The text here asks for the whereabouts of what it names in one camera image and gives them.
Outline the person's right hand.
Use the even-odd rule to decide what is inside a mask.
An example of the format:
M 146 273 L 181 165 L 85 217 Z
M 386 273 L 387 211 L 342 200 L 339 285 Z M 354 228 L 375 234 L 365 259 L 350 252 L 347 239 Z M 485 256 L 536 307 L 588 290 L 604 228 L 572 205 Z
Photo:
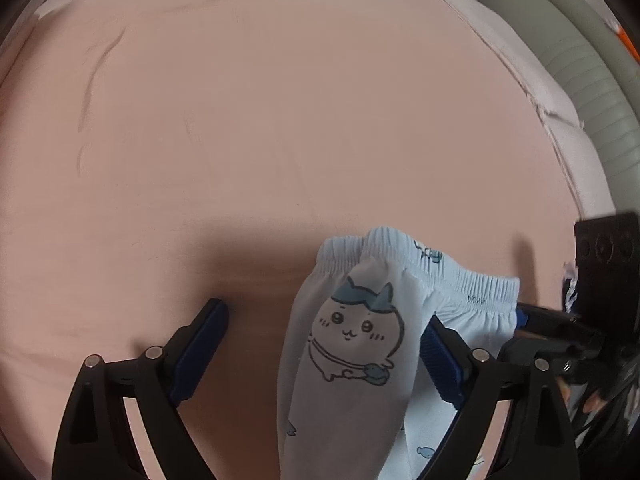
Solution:
M 565 407 L 571 415 L 597 414 L 608 404 L 601 398 L 599 391 L 589 392 L 586 385 L 570 385 L 562 377 L 559 377 L 556 383 L 560 388 Z

